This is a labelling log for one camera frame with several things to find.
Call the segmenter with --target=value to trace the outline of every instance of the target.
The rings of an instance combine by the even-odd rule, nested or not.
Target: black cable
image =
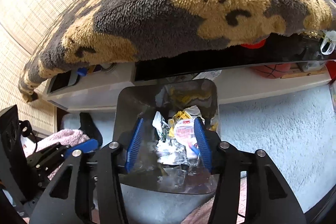
[[[36,150],[37,150],[37,138],[36,138],[36,136],[35,136],[35,134],[34,134],[34,132],[33,131],[31,131],[31,133],[30,134],[32,134],[33,135],[33,137],[34,137],[34,140],[35,140],[35,149],[34,149],[34,152],[33,153],[35,153],[36,152]]]

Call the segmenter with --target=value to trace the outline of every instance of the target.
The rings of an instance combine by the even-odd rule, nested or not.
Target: white shelf
[[[326,85],[329,73],[287,79],[268,79],[249,68],[227,69],[214,79],[218,104],[256,100]]]

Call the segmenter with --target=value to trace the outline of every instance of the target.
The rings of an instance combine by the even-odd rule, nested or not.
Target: silver screw
[[[80,156],[82,154],[82,151],[81,150],[74,150],[73,152],[72,152],[72,155],[74,156],[74,157],[78,157],[78,156]]]
[[[228,142],[221,142],[219,146],[223,149],[227,149],[230,147],[230,144]]]
[[[266,156],[266,152],[264,151],[264,150],[258,150],[257,151],[257,155],[259,156],[259,157],[265,157]]]
[[[111,148],[111,149],[116,149],[118,146],[119,146],[119,144],[117,142],[109,143],[109,148]]]

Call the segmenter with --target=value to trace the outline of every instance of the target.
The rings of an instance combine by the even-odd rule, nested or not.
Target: fuzzy blanket
[[[332,0],[76,0],[24,67],[26,101],[58,73],[259,42],[270,33],[335,29]]]

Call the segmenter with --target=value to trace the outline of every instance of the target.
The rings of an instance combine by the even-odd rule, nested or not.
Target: pink fuzzy fabric
[[[239,196],[239,208],[238,213],[245,215],[246,212],[246,195],[247,195],[247,181],[246,178],[240,180],[240,196]],[[199,206],[193,210],[181,224],[207,224],[212,209],[213,200],[215,197],[210,199],[208,202]],[[237,223],[244,222],[244,218],[237,216]]]
[[[61,131],[58,131],[57,133],[54,133],[50,135],[49,137],[39,141],[37,143],[37,152],[47,148],[50,145],[53,145],[55,143],[61,143],[61,145],[71,145],[75,146],[77,144],[83,143],[90,138],[83,133],[83,131],[79,129],[63,129]],[[28,157],[34,152],[34,148],[28,148],[25,147],[23,149],[25,156]],[[51,180],[56,172],[58,171],[58,168],[56,168],[49,176],[48,178]]]

